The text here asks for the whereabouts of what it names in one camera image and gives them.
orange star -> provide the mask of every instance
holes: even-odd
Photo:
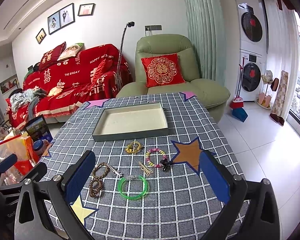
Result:
[[[178,153],[172,158],[172,162],[174,164],[177,163],[185,163],[187,164],[193,171],[199,175],[200,167],[199,167],[199,156],[203,151],[201,142],[199,141],[199,137],[195,138],[193,141],[189,143],[180,143],[176,141],[171,141],[174,147],[177,149]]]

red sofa cover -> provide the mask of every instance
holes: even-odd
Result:
[[[63,89],[62,93],[40,99],[34,108],[36,116],[45,118],[71,115],[86,101],[114,98],[118,94],[116,70],[119,51],[112,44],[105,44],[80,51],[76,57],[61,60],[54,65],[30,74],[23,83],[23,90],[42,88],[48,93],[53,87]],[[92,84],[99,64],[109,60],[110,67],[100,74]],[[122,85],[132,82],[128,64],[122,56],[120,75]],[[7,108],[12,127],[21,129],[28,121],[28,104],[13,113]]]

gold hair clip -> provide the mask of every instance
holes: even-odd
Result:
[[[141,170],[143,170],[146,174],[146,176],[149,176],[153,171],[149,170],[146,166],[144,166],[141,162],[139,162],[139,165],[141,166]]]
[[[134,154],[134,153],[137,153],[138,151],[140,151],[142,147],[143,146],[139,142],[133,141],[132,143],[128,144],[125,151],[127,153]]]

pink and yellow beaded bracelet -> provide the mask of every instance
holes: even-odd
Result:
[[[149,150],[149,151],[146,152],[146,161],[152,167],[155,167],[155,168],[161,168],[161,167],[163,167],[164,165],[162,165],[162,164],[154,164],[150,160],[150,153],[153,153],[153,152],[159,152],[159,153],[162,154],[163,159],[166,159],[166,160],[168,159],[167,156],[166,156],[166,154],[165,154],[165,152],[163,150],[158,149],[158,148],[153,148],[153,149],[151,149],[151,150]]]

blue dustpan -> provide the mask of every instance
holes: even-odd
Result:
[[[244,122],[248,117],[248,114],[246,113],[246,111],[242,107],[233,109],[232,110],[232,115],[235,118],[239,119],[241,122]]]

